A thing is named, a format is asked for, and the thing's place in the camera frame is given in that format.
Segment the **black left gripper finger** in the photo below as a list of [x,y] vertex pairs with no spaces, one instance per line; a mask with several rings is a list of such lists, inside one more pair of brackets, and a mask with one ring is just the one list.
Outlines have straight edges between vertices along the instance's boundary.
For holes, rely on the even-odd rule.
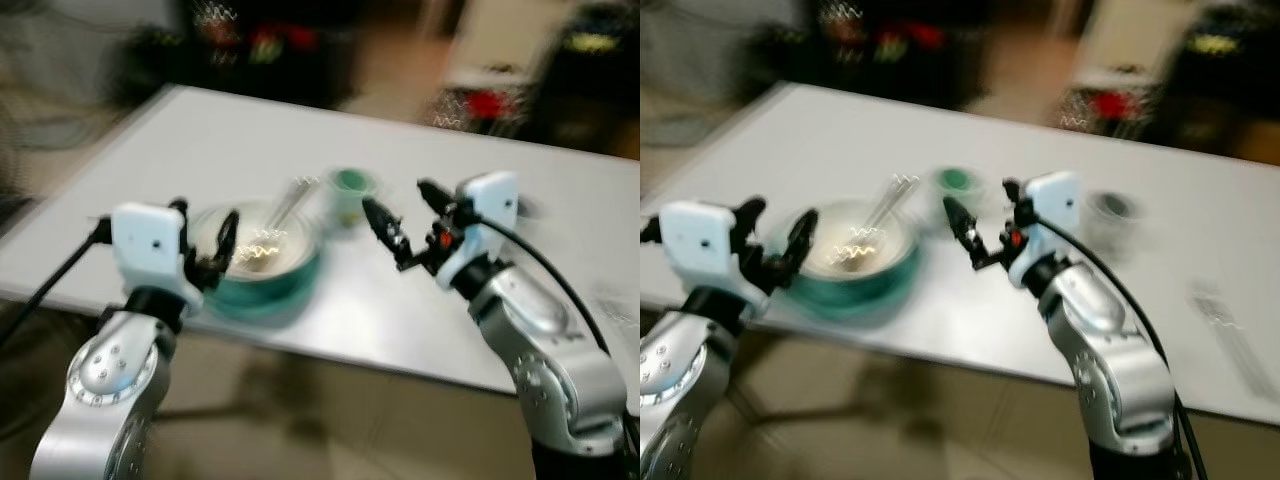
[[758,218],[767,207],[763,197],[748,197],[736,207],[736,246],[744,247],[748,237],[755,230]]
[[184,197],[177,197],[168,205],[169,209],[175,210],[180,214],[180,229],[179,229],[179,251],[191,251],[189,234],[188,234],[188,209],[189,202]]
[[218,273],[225,273],[230,266],[236,252],[236,238],[238,232],[238,225],[241,221],[241,214],[237,209],[232,209],[221,221],[219,230],[215,236],[215,251],[212,256],[212,265]]
[[795,219],[786,237],[785,266],[787,268],[787,273],[797,273],[801,269],[812,250],[819,216],[818,210],[810,207]]

